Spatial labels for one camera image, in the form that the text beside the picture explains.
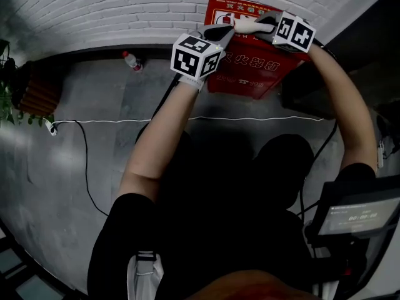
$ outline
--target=black sleeve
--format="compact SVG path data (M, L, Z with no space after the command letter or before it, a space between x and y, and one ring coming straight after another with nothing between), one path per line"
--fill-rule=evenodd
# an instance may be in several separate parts
M374 170L364 163L354 163L339 172L336 181L357 181L375 179Z
M138 251L155 247L155 205L140 194L117 198L93 247L87 274L91 299L127 299L128 263Z

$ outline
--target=white handle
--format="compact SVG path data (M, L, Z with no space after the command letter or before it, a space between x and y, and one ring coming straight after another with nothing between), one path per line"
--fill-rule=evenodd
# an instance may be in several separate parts
M258 23L251 20L235 19L235 31L237 33L250 34L256 31L271 32L275 26L272 24Z

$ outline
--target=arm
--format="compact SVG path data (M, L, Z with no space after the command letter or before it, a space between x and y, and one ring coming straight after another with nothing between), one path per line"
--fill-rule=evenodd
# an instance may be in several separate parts
M180 82L137 141L122 176L118 196L138 193L152 201L174 156L198 89Z
M341 66L313 44L309 56L326 83L343 138L341 170L353 163L364 163L376 173L378 154L373 122L359 91Z

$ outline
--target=black cable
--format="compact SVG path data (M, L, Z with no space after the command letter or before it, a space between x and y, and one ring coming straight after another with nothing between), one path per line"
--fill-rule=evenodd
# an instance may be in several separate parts
M175 86L178 84L178 80L179 78L182 76L182 74L177 73L174 76L174 79L171 81L171 84L169 85L167 91L165 92L164 96L162 97L160 103L158 104L155 112L152 114L151 118L154 118L154 116L157 114L157 112L160 110L160 108L163 106L163 104L165 103L165 100L168 98L169 94L171 93L171 91L175 88Z
M322 146L319 148L318 152L317 152L316 155L314 156L314 159L312 160L311 167L310 167L310 170L308 171L308 174L310 173L311 168L313 167L313 165L314 165L316 159L319 157L319 155L321 154L321 152L323 151L323 149L326 147L326 145L328 144L328 142L329 142L329 141L332 139L332 137L334 136L334 134L335 134L337 128L338 128L338 122L335 121L335 125L333 126L333 129L332 129L331 133L330 133L329 136L326 138L325 142L322 144ZM301 222L302 222L303 225L304 225L304 213L305 213L306 211L310 210L312 207L316 206L316 204L318 203L318 202L316 202L316 203L312 204L311 206L309 206L307 209L304 209L303 189L304 189L304 184L306 183L307 176L304 178L304 182L303 182L303 184L302 184L302 186L301 186L301 188L300 188L300 208L301 208L301 212L300 212L299 214L301 215Z
M312 250L314 251L314 259L318 259L315 248L313 248ZM318 298L322 299L322 297L323 297L323 284L318 282Z
M389 158L392 154L395 154L395 153L397 153L398 151L400 150L400 147L399 146L395 146L393 149L392 149L392 151L389 153L389 155L387 156L386 155L386 153L384 153L384 157L383 157L383 159L387 159L387 158Z
M304 209L303 212L299 212L296 215L300 216L300 214L306 213L307 211L311 210L313 207L316 207L318 204L319 204L319 200L317 202L313 203L312 205L308 206L306 209Z
M160 108L163 106L165 100L168 98L169 94L171 93L171 91L174 89L174 87L176 86L176 84L178 83L179 78L181 77L181 74L177 73L174 76L174 79L172 80L171 84L169 85L167 91L165 92L164 96L161 99L161 102L159 103L157 109L155 110L154 114L152 115L152 117L154 117L157 112L160 110ZM89 195L90 200L93 203L93 206L100 211L101 213L103 213L105 216L108 217L108 214L106 214L103 210L100 210L96 203L94 202L92 195L90 194L89 191L89 181L88 181L88 140L86 139L86 133L85 133L85 129L82 127L82 124L80 122L77 122L76 120L73 120L75 123L77 123L77 125L81 128L82 130L82 134L83 134L83 139L85 140L85 149L86 149L86 165L85 165L85 179L86 179L86 191L87 194Z
M226 17L226 16L228 16L228 14L232 14L232 13L229 12L229 13L227 13L227 14L223 14L222 16L219 16L219 17L217 18L217 21L216 21L215 23L218 23L219 18L221 18L221 17Z
M90 192L89 192L89 181L88 181L88 141L87 141L87 139L86 139L86 133L85 133L85 130L83 129L83 127L82 127L82 124L80 124L80 123L77 122L76 120L73 120L73 121L74 121L75 123L77 123L77 125L81 128L82 134L83 134L83 139L85 140L85 148L86 148L85 179L86 179L86 191L87 191L87 194L89 195L89 198L90 198L90 200L92 201L94 207L95 207L98 211L100 211L101 213L103 213L105 216L108 217L108 214L106 214L104 211L100 210L100 209L97 207L96 203L94 202L94 200L93 200L93 198L92 198L92 195L91 195Z

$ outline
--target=gray floor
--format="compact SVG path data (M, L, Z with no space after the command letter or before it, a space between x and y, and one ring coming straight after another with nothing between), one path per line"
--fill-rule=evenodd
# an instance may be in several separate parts
M153 60L141 74L123 60L82 62L64 81L56 119L147 119L168 87L169 61ZM227 94L199 95L192 116L282 117L298 115L283 109L278 90L253 101ZM97 205L109 212L125 163L143 123L85 124L89 144L89 187ZM256 153L269 139L294 133L305 137L314 152L328 136L333 122L190 121L187 131L226 129L244 133ZM307 179L304 203L316 201L325 181L339 170L343 144L334 136ZM38 126L2 124L0 129L0 216L27 252L61 281L86 291L86 273L94 242L106 220L92 205L84 178L84 141L75 124L62 124L51 137ZM292 207L299 211L298 202ZM312 219L310 211L307 219Z

